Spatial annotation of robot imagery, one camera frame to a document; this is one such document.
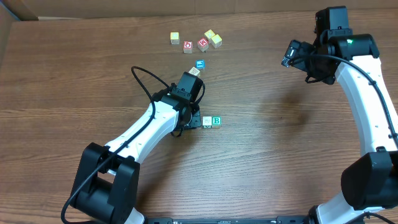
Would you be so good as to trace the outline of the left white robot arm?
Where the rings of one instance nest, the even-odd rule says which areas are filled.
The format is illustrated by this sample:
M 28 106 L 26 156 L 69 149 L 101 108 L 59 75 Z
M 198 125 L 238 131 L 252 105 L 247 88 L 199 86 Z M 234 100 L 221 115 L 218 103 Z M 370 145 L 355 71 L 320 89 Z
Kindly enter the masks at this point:
M 122 135 L 83 151 L 66 206 L 90 216 L 92 223 L 147 223 L 135 208 L 140 166 L 166 135 L 200 127 L 204 83 L 185 72 L 150 98 L 146 112 Z

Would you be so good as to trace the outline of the natural block letter W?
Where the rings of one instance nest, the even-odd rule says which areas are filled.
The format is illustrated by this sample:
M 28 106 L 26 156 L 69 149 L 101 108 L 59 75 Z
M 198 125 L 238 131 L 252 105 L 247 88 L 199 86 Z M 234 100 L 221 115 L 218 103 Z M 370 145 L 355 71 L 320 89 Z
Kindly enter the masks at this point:
M 196 67 L 192 67 L 188 72 L 196 77 L 200 77 L 200 70 Z

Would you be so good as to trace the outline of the natural block swirl picture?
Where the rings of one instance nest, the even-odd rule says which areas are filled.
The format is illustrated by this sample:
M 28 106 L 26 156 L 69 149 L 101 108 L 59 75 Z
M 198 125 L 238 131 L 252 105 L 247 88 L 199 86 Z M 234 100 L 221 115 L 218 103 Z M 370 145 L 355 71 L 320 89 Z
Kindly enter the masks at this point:
M 202 118 L 202 126 L 203 126 L 203 128 L 211 128 L 212 127 L 212 117 L 204 116 Z

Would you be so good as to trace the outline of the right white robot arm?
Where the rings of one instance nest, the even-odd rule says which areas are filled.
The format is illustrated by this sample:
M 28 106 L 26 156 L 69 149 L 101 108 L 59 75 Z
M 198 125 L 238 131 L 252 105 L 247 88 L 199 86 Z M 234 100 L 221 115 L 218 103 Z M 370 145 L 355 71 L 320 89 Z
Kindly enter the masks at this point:
M 339 83 L 357 125 L 361 156 L 346 168 L 341 192 L 316 205 L 305 223 L 363 223 L 397 206 L 397 113 L 382 76 L 380 53 L 370 34 L 354 34 L 344 6 L 315 15 L 313 43 L 291 41 L 285 67 L 307 74 L 307 83 Z

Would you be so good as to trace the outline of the green block letter B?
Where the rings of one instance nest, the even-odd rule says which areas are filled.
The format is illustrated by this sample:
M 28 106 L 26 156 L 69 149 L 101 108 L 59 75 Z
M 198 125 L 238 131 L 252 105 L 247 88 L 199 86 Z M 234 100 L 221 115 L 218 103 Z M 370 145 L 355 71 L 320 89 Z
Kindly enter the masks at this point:
M 222 119 L 220 116 L 213 116 L 211 120 L 212 128 L 220 128 L 222 125 Z

